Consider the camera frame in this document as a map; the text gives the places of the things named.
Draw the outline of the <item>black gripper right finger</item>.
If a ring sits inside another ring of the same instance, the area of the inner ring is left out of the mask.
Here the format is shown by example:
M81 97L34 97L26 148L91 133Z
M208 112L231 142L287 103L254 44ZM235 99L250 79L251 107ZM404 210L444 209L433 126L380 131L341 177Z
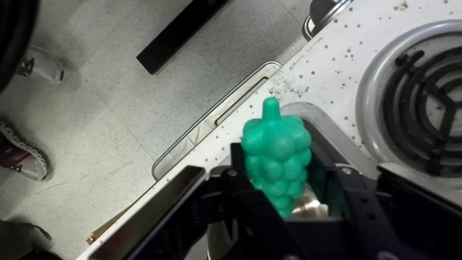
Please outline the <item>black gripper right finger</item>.
M304 120L313 136L313 165L307 184L329 216L303 223L303 260L411 260L374 191L374 183L351 165L330 141L336 128Z

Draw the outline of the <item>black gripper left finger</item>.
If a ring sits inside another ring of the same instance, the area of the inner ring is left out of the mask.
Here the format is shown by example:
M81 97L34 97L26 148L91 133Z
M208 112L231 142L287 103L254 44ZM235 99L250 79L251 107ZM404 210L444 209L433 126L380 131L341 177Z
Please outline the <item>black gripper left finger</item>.
M307 260L289 226L250 183L239 144L229 145L229 159L215 181L222 214L206 233L209 260Z

